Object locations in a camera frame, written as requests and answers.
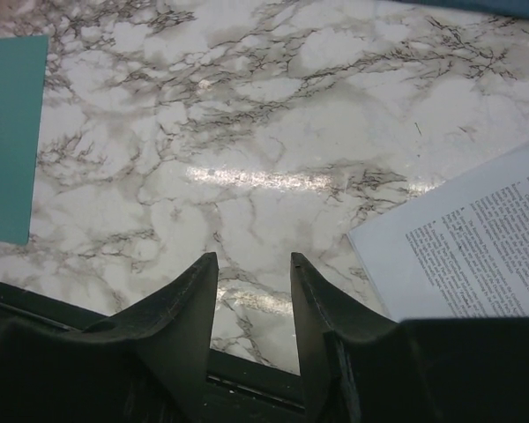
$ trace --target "marble countertop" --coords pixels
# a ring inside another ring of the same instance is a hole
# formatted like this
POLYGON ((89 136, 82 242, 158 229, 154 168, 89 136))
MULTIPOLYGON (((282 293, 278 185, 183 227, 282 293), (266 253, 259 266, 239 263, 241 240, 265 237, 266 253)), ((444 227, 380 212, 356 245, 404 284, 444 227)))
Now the marble countertop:
POLYGON ((295 373, 290 252, 380 311, 346 232, 529 139, 526 21, 370 0, 0 2, 0 36, 42 33, 31 240, 0 243, 0 280, 113 314, 216 251, 212 346, 295 373))

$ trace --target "green paper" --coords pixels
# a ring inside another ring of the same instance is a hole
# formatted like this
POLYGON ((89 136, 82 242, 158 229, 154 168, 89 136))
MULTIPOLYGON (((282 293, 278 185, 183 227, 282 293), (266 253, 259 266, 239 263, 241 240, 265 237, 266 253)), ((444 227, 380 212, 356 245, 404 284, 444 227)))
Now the green paper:
POLYGON ((0 39, 0 241, 29 239, 47 45, 0 39))

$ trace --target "paper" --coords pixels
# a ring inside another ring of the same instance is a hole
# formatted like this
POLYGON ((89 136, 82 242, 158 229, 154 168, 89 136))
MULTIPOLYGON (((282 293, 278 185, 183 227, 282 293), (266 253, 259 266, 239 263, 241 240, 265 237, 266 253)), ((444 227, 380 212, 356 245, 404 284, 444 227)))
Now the paper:
POLYGON ((0 241, 29 238, 47 44, 0 39, 0 241))
POLYGON ((349 239, 396 321, 529 315, 529 143, 349 239))

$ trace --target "blue object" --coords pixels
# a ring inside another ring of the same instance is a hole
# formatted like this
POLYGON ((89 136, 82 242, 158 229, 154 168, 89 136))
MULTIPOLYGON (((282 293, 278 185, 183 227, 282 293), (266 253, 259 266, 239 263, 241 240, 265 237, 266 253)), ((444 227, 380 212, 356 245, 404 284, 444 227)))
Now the blue object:
POLYGON ((396 0, 401 3, 426 4, 466 11, 484 11, 529 19, 529 0, 396 0))
POLYGON ((26 244, 48 38, 0 39, 0 241, 26 244))

